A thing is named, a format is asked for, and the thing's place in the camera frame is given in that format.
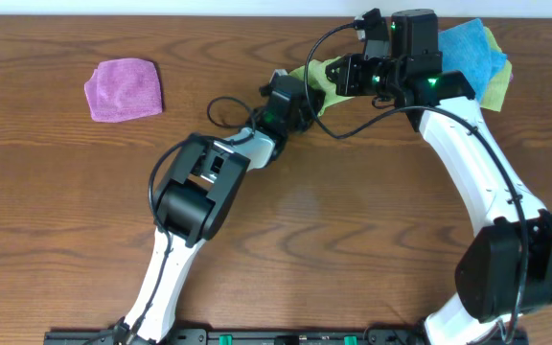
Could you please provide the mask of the light green cloth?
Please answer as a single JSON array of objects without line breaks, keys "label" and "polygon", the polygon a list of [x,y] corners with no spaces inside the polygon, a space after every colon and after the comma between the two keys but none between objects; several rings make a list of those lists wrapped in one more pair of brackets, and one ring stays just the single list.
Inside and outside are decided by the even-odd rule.
[{"label": "light green cloth", "polygon": [[[320,110],[316,110],[315,113],[318,117],[321,117],[325,110],[335,104],[339,104],[345,101],[349,101],[352,97],[339,96],[335,93],[336,85],[331,82],[326,75],[326,67],[333,62],[339,60],[339,57],[319,61],[313,59],[309,63],[308,72],[308,85],[309,94],[314,98],[314,94],[322,91],[324,93],[323,105]],[[300,66],[294,70],[291,70],[287,74],[295,79],[294,93],[301,96],[303,100],[306,99],[305,87],[304,87],[304,73],[305,66]]]}]

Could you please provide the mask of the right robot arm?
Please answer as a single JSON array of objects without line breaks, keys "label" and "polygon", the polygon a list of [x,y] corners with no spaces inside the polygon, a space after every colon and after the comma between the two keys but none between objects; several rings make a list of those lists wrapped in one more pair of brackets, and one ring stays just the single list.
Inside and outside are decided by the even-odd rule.
[{"label": "right robot arm", "polygon": [[522,315],[552,305],[552,212],[520,180],[484,121],[480,91],[492,69],[474,66],[470,45],[440,31],[428,9],[390,17],[374,9],[352,28],[363,50],[326,68],[336,93],[392,102],[444,163],[471,221],[455,294],[425,319],[425,342],[516,342]]}]

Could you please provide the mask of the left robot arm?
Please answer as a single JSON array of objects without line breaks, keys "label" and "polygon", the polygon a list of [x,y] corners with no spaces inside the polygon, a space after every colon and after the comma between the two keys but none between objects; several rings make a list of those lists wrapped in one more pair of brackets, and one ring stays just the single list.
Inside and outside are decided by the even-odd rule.
[{"label": "left robot arm", "polygon": [[157,344],[170,332],[179,295],[200,248],[225,222],[247,172],[275,161],[292,134],[308,130],[324,91],[278,70],[260,92],[264,106],[227,138],[192,133],[166,152],[172,163],[148,185],[155,243],[131,310],[114,327],[115,344]]}]

